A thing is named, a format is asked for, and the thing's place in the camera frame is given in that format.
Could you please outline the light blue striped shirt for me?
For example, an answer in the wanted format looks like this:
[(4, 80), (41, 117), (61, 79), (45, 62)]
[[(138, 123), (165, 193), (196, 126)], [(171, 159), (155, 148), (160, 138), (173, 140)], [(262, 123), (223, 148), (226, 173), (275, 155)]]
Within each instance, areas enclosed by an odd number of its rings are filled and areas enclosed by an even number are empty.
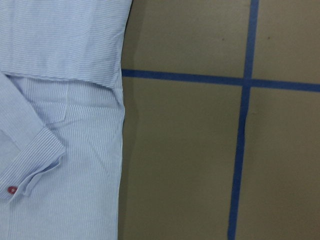
[(1, 1), (1, 239), (117, 239), (131, 5)]

